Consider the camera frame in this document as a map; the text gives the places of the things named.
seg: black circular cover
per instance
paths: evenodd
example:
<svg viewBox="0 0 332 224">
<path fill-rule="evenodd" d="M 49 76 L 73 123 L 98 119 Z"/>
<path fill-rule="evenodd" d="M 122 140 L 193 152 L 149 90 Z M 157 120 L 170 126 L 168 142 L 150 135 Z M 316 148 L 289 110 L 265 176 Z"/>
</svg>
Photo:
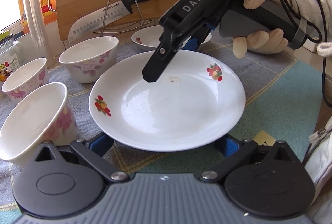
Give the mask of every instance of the black circular cover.
<svg viewBox="0 0 332 224">
<path fill-rule="evenodd" d="M 19 206 L 31 214 L 62 217 L 91 205 L 103 188 L 102 178 L 94 170 L 54 159 L 26 166 L 13 194 Z"/>
<path fill-rule="evenodd" d="M 268 218 L 303 214 L 315 195 L 315 187 L 304 167 L 281 160 L 234 170 L 225 180 L 225 191 L 245 212 Z"/>
</svg>

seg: orange bottle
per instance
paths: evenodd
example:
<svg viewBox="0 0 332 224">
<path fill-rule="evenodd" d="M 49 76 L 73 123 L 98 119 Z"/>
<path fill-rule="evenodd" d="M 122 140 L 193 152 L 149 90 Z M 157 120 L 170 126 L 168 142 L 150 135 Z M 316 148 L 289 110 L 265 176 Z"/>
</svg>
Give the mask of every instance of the orange bottle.
<svg viewBox="0 0 332 224">
<path fill-rule="evenodd" d="M 24 34 L 27 34 L 30 31 L 29 31 L 29 27 L 28 27 L 27 18 L 25 16 L 25 12 L 24 12 L 23 0 L 18 0 L 18 3 L 19 3 L 19 9 L 20 9 L 22 30 L 23 30 Z M 45 25 L 57 20 L 56 12 L 52 12 L 49 9 L 48 0 L 40 0 L 40 5 L 41 5 L 41 11 L 43 13 Z M 50 6 L 52 9 L 56 10 L 55 0 L 50 0 Z"/>
</svg>

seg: black cable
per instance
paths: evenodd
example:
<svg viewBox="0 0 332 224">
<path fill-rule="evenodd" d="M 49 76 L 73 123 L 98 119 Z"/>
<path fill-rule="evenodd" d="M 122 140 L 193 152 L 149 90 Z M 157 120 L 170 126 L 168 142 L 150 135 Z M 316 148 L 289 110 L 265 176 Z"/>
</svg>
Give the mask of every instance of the black cable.
<svg viewBox="0 0 332 224">
<path fill-rule="evenodd" d="M 325 19 L 325 13 L 324 13 L 324 9 L 323 9 L 323 6 L 322 6 L 322 3 L 320 0 L 316 0 L 317 3 L 318 3 L 318 6 L 319 6 L 319 9 L 320 9 L 320 12 L 321 12 L 321 15 L 322 15 L 322 19 L 323 19 L 323 27 L 324 27 L 324 42 L 327 42 L 327 24 L 326 24 L 326 19 Z M 298 19 L 301 19 L 301 16 L 296 13 L 293 8 L 290 6 L 290 4 L 288 3 L 287 0 L 280 0 L 281 2 L 281 5 L 283 6 L 288 18 L 291 20 L 291 22 L 293 23 L 293 25 L 295 27 L 298 27 L 298 24 L 294 21 L 293 17 L 291 16 L 291 13 Z M 315 28 L 315 30 L 318 32 L 318 40 L 315 40 L 313 38 L 311 38 L 310 36 L 308 36 L 306 34 L 306 37 L 307 39 L 309 39 L 311 42 L 314 42 L 316 44 L 322 42 L 322 33 L 321 31 L 319 30 L 319 28 L 308 21 L 308 24 L 310 26 L 312 26 L 313 28 Z M 328 100 L 327 100 L 327 97 L 326 97 L 326 93 L 325 93 L 325 71 L 326 71 L 326 58 L 323 58 L 323 73 L 322 73 L 322 94 L 323 94 L 323 99 L 326 103 L 326 105 L 329 107 L 329 108 L 332 108 L 332 103 L 330 103 Z"/>
</svg>

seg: teal cloth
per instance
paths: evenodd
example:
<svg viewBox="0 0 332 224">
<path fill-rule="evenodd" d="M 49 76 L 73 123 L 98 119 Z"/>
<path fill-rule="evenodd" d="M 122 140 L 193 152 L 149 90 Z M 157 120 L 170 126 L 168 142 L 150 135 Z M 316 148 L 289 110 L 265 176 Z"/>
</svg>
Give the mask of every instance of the teal cloth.
<svg viewBox="0 0 332 224">
<path fill-rule="evenodd" d="M 230 39 L 213 32 L 212 41 L 200 52 L 221 60 L 240 78 L 246 92 L 247 106 L 239 123 L 230 132 L 237 139 L 253 138 L 264 130 L 274 139 L 288 142 L 300 160 L 308 148 L 308 136 L 313 133 L 321 104 L 321 74 L 310 66 L 280 53 L 272 56 L 248 53 L 238 60 L 232 53 Z M 130 42 L 118 48 L 118 61 L 140 53 Z M 92 84 L 80 84 L 70 78 L 65 68 L 49 73 L 50 81 L 68 87 L 69 100 L 75 113 L 80 138 L 89 139 L 100 132 L 88 110 Z M 0 125 L 14 108 L 4 98 L 1 101 Z M 144 172 L 193 172 L 198 175 L 223 159 L 213 144 L 177 153 L 153 153 L 114 142 L 104 156 L 109 162 L 130 174 Z M 20 168 L 0 160 L 0 224 L 12 223 L 20 216 L 11 187 Z"/>
</svg>

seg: hand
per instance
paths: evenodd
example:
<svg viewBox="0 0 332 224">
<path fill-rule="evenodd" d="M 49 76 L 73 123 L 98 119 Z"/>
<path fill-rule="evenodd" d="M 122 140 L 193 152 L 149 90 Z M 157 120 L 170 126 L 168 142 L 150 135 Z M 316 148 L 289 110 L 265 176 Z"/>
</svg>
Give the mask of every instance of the hand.
<svg viewBox="0 0 332 224">
<path fill-rule="evenodd" d="M 265 0 L 244 0 L 243 6 L 246 9 L 256 9 L 264 3 Z M 281 5 L 279 0 L 272 0 Z M 288 45 L 288 40 L 283 37 L 281 29 L 275 29 L 270 32 L 258 31 L 247 37 L 233 38 L 233 53 L 237 58 L 242 58 L 247 50 L 263 54 L 274 54 L 281 52 Z"/>
</svg>

